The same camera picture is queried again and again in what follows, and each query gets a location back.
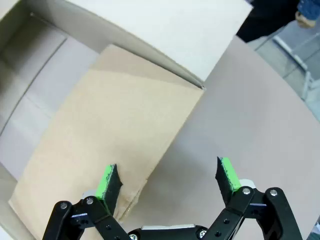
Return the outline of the right gripper black-green right finger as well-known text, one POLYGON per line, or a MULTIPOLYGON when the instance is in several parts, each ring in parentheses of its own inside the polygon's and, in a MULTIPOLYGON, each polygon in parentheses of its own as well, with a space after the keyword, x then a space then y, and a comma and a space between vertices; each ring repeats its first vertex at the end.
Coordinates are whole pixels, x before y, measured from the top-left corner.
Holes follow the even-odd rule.
POLYGON ((244 220, 254 219, 265 240, 300 240, 302 234, 286 198, 279 187, 260 192, 242 185, 229 158, 218 157, 215 174, 225 208, 207 229, 209 240, 232 240, 244 220))

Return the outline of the right gripper black-green left finger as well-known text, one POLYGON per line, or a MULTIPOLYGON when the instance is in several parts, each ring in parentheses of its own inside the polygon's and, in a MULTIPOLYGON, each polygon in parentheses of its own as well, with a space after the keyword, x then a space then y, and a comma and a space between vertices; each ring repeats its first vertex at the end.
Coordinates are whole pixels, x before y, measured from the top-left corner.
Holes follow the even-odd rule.
POLYGON ((122 185, 117 165, 108 165, 93 195, 76 204, 64 200, 54 205, 42 238, 79 240, 85 229, 95 228, 104 240, 129 240, 113 217, 122 185))

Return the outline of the person's left hand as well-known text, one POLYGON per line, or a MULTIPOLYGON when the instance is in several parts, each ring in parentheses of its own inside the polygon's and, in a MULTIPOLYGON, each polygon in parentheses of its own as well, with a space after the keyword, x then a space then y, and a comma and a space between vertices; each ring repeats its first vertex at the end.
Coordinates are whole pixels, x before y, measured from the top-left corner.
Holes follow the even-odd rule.
POLYGON ((295 20, 297 21, 297 24, 301 28, 305 28, 305 29, 314 28, 315 25, 316 25, 316 21, 315 20, 307 19, 299 11, 297 11, 295 13, 295 20))

